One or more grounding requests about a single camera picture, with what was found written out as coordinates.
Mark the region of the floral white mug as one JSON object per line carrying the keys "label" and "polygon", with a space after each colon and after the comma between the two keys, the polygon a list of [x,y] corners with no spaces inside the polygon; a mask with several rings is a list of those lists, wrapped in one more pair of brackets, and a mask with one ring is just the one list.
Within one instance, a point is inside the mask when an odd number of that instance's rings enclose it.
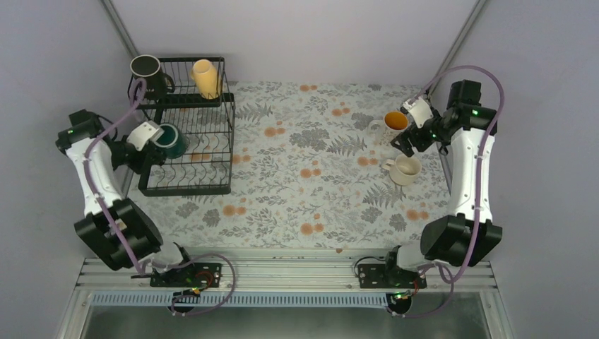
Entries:
{"label": "floral white mug", "polygon": [[399,111],[387,113],[383,119],[373,120],[367,126],[367,133],[373,135],[374,142],[383,145],[390,143],[399,133],[410,124],[407,116]]}

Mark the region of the beige mug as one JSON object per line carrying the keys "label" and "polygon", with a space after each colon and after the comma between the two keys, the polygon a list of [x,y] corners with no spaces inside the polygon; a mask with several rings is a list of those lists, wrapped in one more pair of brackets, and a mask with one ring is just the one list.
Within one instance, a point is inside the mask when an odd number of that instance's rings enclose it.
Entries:
{"label": "beige mug", "polygon": [[409,186],[415,182],[422,171],[422,164],[416,157],[399,155],[396,159],[387,159],[381,164],[391,181],[399,186]]}

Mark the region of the dark green mug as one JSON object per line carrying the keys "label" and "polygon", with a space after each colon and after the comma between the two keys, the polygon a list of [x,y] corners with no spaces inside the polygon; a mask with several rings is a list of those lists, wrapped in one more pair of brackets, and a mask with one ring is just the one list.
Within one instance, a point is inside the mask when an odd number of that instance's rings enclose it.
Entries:
{"label": "dark green mug", "polygon": [[189,147],[187,136],[172,124],[161,124],[159,127],[162,134],[154,140],[154,144],[162,150],[166,158],[176,159],[183,156]]}

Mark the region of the yellow cup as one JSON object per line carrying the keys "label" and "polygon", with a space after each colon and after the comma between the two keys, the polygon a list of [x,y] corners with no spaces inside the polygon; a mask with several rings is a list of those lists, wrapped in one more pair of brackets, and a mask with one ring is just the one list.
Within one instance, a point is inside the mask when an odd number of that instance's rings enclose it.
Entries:
{"label": "yellow cup", "polygon": [[221,94],[221,79],[218,70],[207,59],[194,63],[190,72],[191,79],[195,82],[198,91],[204,99],[214,100]]}

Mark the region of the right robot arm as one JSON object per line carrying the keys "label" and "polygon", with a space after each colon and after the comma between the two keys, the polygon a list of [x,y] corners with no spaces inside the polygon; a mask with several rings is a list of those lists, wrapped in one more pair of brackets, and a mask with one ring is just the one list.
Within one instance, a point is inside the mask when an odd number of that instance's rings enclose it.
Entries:
{"label": "right robot arm", "polygon": [[387,254],[382,276],[390,287],[422,275],[437,261],[462,274],[502,240],[503,229],[492,221],[488,192],[498,112],[480,104],[480,89],[475,81],[453,83],[443,114],[423,97],[402,106],[414,122],[391,146],[401,151],[401,159],[413,160],[416,151],[424,152],[435,143],[448,145],[453,176],[447,214],[425,226],[418,245],[398,245]]}

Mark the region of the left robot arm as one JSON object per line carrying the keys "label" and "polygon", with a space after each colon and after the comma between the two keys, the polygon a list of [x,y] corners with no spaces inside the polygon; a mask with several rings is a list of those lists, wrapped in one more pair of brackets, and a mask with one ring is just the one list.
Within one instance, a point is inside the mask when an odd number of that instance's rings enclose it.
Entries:
{"label": "left robot arm", "polygon": [[168,271],[180,286],[196,278],[196,266],[184,248],[167,243],[150,217],[122,191],[115,170],[126,165],[139,174],[145,160],[162,164],[157,141],[164,129],[152,121],[138,125],[121,140],[110,137],[99,114],[86,109],[69,115],[71,127],[59,132],[56,146],[76,168],[84,197],[84,217],[75,223],[78,237],[112,270],[150,265]]}

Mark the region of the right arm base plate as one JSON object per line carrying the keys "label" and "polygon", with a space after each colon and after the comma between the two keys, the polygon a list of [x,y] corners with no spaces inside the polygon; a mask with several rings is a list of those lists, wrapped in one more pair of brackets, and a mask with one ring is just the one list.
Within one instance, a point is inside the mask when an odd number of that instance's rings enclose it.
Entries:
{"label": "right arm base plate", "polygon": [[425,289],[427,280],[416,272],[399,268],[394,260],[380,256],[366,256],[358,259],[353,273],[362,289]]}

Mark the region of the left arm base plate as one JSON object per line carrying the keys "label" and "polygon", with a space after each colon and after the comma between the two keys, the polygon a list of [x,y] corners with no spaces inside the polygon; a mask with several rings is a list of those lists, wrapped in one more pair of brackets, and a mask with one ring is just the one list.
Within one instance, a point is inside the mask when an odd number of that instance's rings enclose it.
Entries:
{"label": "left arm base plate", "polygon": [[220,263],[193,263],[185,268],[175,268],[165,273],[153,273],[151,287],[198,288],[219,287],[222,265]]}

